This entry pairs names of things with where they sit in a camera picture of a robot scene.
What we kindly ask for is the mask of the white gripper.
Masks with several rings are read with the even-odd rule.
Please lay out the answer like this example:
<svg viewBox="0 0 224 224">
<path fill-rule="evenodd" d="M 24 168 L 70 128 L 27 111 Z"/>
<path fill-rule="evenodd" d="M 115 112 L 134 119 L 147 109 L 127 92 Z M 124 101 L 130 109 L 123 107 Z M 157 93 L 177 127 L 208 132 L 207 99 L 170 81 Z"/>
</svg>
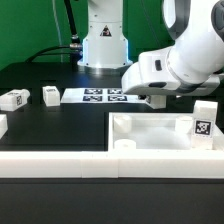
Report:
<svg viewBox="0 0 224 224">
<path fill-rule="evenodd" d="M 122 91 L 129 95 L 205 96 L 220 85 L 220 76 L 215 74 L 202 84 L 184 84 L 169 69 L 170 50 L 167 47 L 141 53 L 138 61 L 124 73 Z"/>
</svg>

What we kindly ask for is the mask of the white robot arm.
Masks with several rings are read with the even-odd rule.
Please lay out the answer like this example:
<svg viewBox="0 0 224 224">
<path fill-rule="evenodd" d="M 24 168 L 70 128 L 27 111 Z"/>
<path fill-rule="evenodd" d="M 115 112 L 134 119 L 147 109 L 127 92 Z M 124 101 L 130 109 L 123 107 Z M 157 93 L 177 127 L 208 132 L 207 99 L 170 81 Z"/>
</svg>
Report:
<svg viewBox="0 0 224 224">
<path fill-rule="evenodd" d="M 78 65 L 124 71 L 131 95 L 207 95 L 224 78 L 224 0 L 161 0 L 170 43 L 132 62 L 123 34 L 123 0 L 87 0 L 88 31 Z"/>
</svg>

